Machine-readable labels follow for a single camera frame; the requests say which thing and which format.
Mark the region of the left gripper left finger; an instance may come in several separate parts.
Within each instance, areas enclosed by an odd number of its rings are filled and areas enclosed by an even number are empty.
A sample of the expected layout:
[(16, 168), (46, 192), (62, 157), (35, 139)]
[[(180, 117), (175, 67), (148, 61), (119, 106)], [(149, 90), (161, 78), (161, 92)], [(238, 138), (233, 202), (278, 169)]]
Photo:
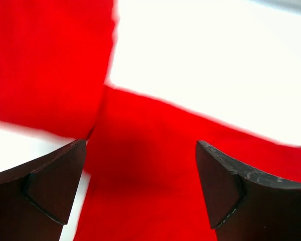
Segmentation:
[(86, 159), (86, 141), (0, 172), (0, 241), (59, 240)]

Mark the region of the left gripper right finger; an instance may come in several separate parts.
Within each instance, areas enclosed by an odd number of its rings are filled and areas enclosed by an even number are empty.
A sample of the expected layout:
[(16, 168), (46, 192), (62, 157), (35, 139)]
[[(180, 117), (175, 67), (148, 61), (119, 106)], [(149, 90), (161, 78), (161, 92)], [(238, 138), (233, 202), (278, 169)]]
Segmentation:
[(196, 164), (217, 240), (301, 240), (301, 183), (236, 160), (205, 141)]

